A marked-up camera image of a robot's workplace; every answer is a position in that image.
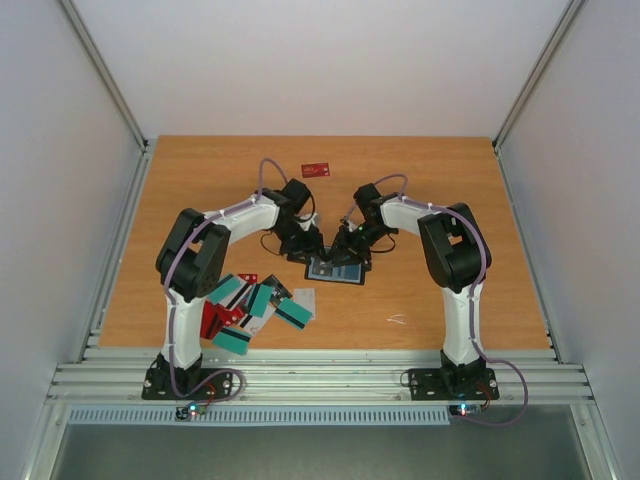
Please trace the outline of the black leather card holder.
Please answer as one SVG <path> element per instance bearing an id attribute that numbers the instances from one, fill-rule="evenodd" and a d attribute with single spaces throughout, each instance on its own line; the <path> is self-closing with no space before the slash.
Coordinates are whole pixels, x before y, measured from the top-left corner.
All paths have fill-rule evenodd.
<path id="1" fill-rule="evenodd" d="M 311 281 L 363 285 L 367 270 L 362 264 L 334 266 L 330 261 L 312 257 L 306 265 L 304 278 Z"/>

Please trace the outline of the black vip card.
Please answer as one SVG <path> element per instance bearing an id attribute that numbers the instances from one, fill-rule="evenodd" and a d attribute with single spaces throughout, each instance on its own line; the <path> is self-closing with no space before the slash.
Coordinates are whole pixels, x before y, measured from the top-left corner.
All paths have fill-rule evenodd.
<path id="1" fill-rule="evenodd" d="M 308 275 L 311 279 L 329 281 L 334 277 L 334 266 L 331 261 L 315 257 L 309 265 Z"/>

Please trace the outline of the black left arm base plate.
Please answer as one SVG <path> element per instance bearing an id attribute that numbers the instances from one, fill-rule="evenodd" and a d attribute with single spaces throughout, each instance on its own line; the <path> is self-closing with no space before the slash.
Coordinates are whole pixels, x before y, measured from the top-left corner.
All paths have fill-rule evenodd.
<path id="1" fill-rule="evenodd" d="M 169 360 L 158 354 L 146 371 L 141 398 L 153 401 L 226 399 L 234 386 L 229 370 L 203 367 L 202 357 L 188 368 L 175 366 L 174 377 L 172 382 Z"/>

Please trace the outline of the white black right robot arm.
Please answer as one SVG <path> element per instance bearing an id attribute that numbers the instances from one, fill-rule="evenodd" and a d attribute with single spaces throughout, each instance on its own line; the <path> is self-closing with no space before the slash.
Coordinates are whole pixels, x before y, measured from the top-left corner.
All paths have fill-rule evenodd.
<path id="1" fill-rule="evenodd" d="M 428 272 L 443 294 L 445 340 L 441 372 L 444 390 L 463 396 L 477 382 L 470 366 L 481 358 L 479 301 L 492 258 L 470 207 L 439 206 L 400 193 L 382 195 L 372 183 L 354 193 L 363 222 L 344 219 L 328 253 L 335 266 L 371 265 L 374 244 L 403 230 L 418 236 Z"/>

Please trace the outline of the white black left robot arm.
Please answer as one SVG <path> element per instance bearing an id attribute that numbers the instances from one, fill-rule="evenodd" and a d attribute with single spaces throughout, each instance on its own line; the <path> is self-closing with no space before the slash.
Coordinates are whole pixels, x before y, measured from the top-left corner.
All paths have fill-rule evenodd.
<path id="1" fill-rule="evenodd" d="M 171 368 L 165 384 L 177 397 L 192 397 L 200 389 L 202 375 L 192 366 L 201 358 L 201 316 L 205 297 L 222 283 L 228 247 L 266 231 L 280 240 L 279 253 L 287 260 L 307 262 L 324 249 L 315 215 L 301 215 L 312 199 L 311 190 L 292 179 L 280 190 L 263 189 L 222 210 L 187 208 L 178 215 L 155 263 L 167 299 L 161 355 Z"/>

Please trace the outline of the teal card front bottom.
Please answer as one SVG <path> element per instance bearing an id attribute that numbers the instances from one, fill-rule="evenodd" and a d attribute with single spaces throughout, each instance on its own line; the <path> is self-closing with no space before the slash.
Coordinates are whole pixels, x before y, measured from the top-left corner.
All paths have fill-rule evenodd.
<path id="1" fill-rule="evenodd" d="M 212 343 L 220 349 L 244 356 L 248 352 L 251 336 L 234 328 L 224 327 L 213 338 Z"/>

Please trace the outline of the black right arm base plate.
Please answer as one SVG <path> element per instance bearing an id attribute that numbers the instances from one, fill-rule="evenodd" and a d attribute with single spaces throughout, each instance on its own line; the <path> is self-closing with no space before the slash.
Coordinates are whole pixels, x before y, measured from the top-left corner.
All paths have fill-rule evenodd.
<path id="1" fill-rule="evenodd" d="M 484 368 L 462 376 L 443 368 L 415 368 L 406 371 L 414 401 L 498 400 L 500 392 L 495 372 Z"/>

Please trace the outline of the blue card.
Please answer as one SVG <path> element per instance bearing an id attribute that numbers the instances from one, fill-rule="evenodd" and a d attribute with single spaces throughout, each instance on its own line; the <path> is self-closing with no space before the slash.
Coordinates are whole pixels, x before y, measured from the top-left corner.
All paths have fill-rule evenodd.
<path id="1" fill-rule="evenodd" d="M 343 283 L 360 284 L 363 272 L 360 265 L 345 265 L 336 268 L 337 280 Z"/>

